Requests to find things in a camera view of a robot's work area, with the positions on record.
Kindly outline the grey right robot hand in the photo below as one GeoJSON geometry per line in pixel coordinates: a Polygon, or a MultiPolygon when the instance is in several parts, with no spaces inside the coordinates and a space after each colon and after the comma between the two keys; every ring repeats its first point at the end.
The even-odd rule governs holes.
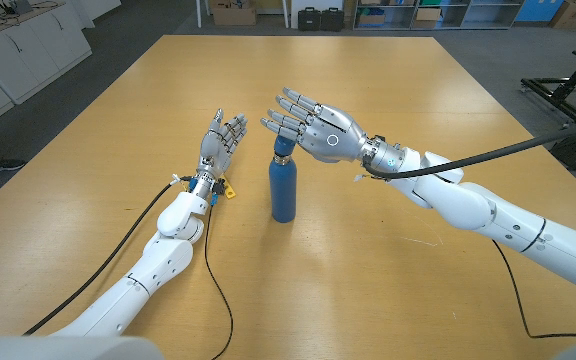
{"type": "Polygon", "coordinates": [[[319,103],[285,88],[276,98],[286,112],[270,109],[262,125],[294,141],[315,159],[325,163],[358,160],[365,168],[395,173],[404,164],[407,151],[384,139],[370,138],[345,111],[319,103]]]}

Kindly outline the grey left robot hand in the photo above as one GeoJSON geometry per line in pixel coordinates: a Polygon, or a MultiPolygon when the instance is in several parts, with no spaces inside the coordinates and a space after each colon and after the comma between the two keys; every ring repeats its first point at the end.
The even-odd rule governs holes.
{"type": "Polygon", "coordinates": [[[224,112],[219,108],[200,145],[198,172],[207,172],[213,179],[223,175],[231,158],[247,133],[248,119],[243,113],[223,123],[224,112]]]}

